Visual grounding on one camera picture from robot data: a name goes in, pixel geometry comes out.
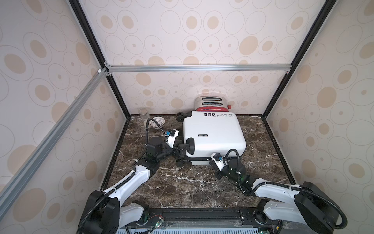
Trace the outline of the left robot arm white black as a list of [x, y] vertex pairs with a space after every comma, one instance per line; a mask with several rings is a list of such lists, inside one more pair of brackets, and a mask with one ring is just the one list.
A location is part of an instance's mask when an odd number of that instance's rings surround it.
[[162, 136], [149, 137], [147, 130], [145, 148], [131, 172], [112, 187], [90, 194], [78, 224], [78, 234], [115, 234], [119, 228], [132, 222], [140, 225], [148, 223], [148, 205], [141, 202], [128, 206], [123, 204], [157, 172], [161, 161], [177, 155], [178, 149], [174, 148], [174, 142], [179, 135], [178, 130], [162, 130], [162, 133]]

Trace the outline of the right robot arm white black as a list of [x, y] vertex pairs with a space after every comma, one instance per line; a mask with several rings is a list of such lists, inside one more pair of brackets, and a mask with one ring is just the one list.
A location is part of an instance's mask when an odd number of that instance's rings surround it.
[[212, 154], [210, 165], [218, 179], [225, 177], [244, 196], [261, 198], [253, 213], [259, 224], [286, 220], [307, 225], [318, 234], [332, 234], [348, 225], [344, 211], [311, 182], [288, 185], [250, 176], [235, 149], [224, 156]]

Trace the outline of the white hard-shell suitcase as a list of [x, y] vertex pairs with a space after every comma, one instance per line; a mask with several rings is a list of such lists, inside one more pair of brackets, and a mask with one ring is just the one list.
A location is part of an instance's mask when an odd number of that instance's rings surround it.
[[231, 149], [242, 156], [246, 149], [238, 118], [232, 112], [190, 111], [178, 113], [176, 119], [183, 124], [183, 144], [189, 147], [183, 159], [192, 165], [208, 165], [212, 154], [224, 157]]

